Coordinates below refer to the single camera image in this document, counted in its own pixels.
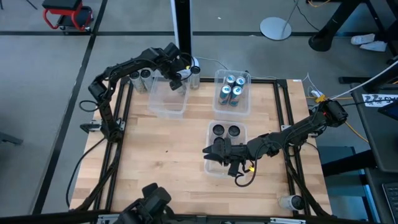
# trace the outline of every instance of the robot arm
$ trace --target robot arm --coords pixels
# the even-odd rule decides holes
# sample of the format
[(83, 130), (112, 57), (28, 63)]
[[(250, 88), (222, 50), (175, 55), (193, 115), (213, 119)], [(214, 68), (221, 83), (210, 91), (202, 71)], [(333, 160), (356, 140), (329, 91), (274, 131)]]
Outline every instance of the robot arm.
[(170, 80), (172, 90), (178, 89), (181, 85), (181, 75), (177, 73), (185, 69), (180, 50), (173, 43), (165, 49), (149, 48), (143, 51), (140, 56), (132, 58), (121, 64), (108, 67), (98, 75), (88, 90), (97, 101), (99, 113), (101, 114), (101, 132), (105, 138), (111, 142), (118, 142), (122, 137), (122, 131), (112, 114), (109, 102), (115, 92), (116, 84), (125, 76), (143, 68), (159, 69), (160, 73)]
[[(217, 141), (203, 150), (204, 153), (207, 153), (207, 155), (204, 156), (204, 159), (217, 161), (224, 166), (231, 164), (228, 170), (228, 175), (235, 178), (243, 175), (238, 171), (240, 164), (244, 166), (247, 160), (255, 161), (254, 173), (248, 184), (239, 185), (235, 180), (235, 183), (238, 186), (246, 187), (254, 180), (257, 160), (264, 154), (269, 157), (273, 157), (277, 155), (280, 150), (287, 153), (286, 150), (288, 150), (288, 145), (301, 146), (307, 140), (308, 134), (324, 126), (338, 127), (346, 121), (347, 116), (347, 112), (337, 101), (324, 101), (318, 105), (317, 109), (311, 116), (279, 133), (263, 134), (248, 141), (246, 145), (240, 144), (233, 146), (231, 145), (231, 140), (229, 138)], [(319, 206), (312, 197), (305, 184), (302, 183), (290, 159), (285, 162), (287, 164), (288, 173), (293, 177), (294, 181), (302, 191), (303, 196), (314, 209), (314, 212), (318, 216), (328, 216), (329, 214), (322, 210), (321, 206)]]

